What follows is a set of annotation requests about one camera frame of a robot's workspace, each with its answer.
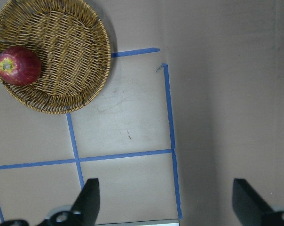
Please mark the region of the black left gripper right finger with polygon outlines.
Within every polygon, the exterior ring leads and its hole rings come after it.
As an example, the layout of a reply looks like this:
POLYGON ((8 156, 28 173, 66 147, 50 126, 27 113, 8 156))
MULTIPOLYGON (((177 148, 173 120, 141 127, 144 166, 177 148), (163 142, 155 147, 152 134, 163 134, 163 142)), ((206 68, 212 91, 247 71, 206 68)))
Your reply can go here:
POLYGON ((261 226, 274 210, 246 179, 235 178, 232 186, 232 208, 243 226, 261 226))

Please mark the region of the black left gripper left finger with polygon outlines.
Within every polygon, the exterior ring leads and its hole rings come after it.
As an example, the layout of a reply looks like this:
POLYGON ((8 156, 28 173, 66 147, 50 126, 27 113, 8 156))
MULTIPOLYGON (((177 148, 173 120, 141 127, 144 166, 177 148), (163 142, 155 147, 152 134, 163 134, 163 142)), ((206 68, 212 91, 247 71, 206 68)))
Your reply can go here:
POLYGON ((72 226, 94 226, 100 210, 100 188, 97 178, 86 181, 71 207, 72 226))

